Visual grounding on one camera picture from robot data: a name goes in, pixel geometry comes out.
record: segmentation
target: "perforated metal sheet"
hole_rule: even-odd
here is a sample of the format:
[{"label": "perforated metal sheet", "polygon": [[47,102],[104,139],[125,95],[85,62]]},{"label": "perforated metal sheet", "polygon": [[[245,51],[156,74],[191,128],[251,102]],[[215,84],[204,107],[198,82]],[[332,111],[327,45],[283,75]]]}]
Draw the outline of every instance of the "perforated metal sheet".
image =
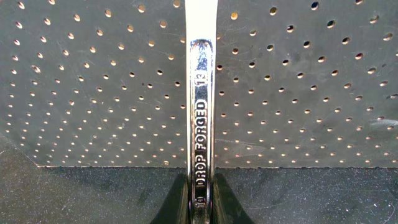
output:
[{"label": "perforated metal sheet", "polygon": [[[183,2],[0,6],[7,140],[42,166],[185,166]],[[221,1],[215,165],[396,167],[397,10]]]}]

